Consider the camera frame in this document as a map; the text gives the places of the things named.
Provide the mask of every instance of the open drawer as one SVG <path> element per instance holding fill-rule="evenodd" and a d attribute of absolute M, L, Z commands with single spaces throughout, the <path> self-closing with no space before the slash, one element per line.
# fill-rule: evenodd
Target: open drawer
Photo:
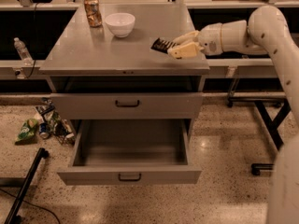
<path fill-rule="evenodd" d="M 182 119 L 83 120 L 66 185 L 194 184 Z"/>
<path fill-rule="evenodd" d="M 64 119 L 197 118 L 202 93 L 54 93 Z"/>

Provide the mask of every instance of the gray countertop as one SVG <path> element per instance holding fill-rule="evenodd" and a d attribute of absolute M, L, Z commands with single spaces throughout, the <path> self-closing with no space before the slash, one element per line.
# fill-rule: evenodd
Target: gray countertop
<path fill-rule="evenodd" d="M 111 13 L 135 15 L 135 28 L 125 38 L 106 27 L 91 28 L 84 6 L 76 11 L 50 55 L 40 68 L 54 76 L 93 75 L 204 75 L 208 64 L 203 54 L 176 60 L 150 49 L 162 37 L 167 40 L 194 30 L 188 9 L 177 4 L 101 5 L 103 20 Z"/>

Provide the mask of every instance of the black brush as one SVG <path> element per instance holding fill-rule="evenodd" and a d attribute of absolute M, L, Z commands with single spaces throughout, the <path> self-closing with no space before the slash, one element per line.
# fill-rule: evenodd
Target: black brush
<path fill-rule="evenodd" d="M 162 53 L 166 53 L 167 54 L 168 49 L 173 48 L 176 45 L 177 45 L 177 43 L 175 43 L 175 42 L 166 41 L 166 40 L 163 40 L 161 38 L 158 38 L 152 44 L 151 49 L 158 50 L 158 51 L 160 51 Z"/>

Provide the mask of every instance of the plastic bottle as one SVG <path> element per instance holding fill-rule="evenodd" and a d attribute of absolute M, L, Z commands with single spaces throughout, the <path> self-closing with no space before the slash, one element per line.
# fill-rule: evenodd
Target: plastic bottle
<path fill-rule="evenodd" d="M 19 40 L 18 37 L 14 38 L 14 41 L 15 41 L 15 48 L 16 50 L 18 51 L 21 59 L 23 60 L 24 64 L 25 65 L 32 65 L 34 63 L 28 49 L 26 48 L 26 45 L 21 41 Z"/>

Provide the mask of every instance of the drawer handle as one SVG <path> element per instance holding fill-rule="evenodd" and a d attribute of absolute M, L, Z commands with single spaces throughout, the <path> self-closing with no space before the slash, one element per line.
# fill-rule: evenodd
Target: drawer handle
<path fill-rule="evenodd" d="M 120 107 L 120 108 L 134 108 L 134 107 L 138 107 L 139 105 L 140 105 L 140 101 L 139 100 L 137 100 L 133 104 L 122 104 L 118 100 L 115 101 L 115 106 L 116 107 Z"/>
<path fill-rule="evenodd" d="M 138 178 L 121 178 L 121 174 L 119 174 L 119 181 L 120 182 L 138 182 L 141 179 L 141 174 L 139 174 Z"/>

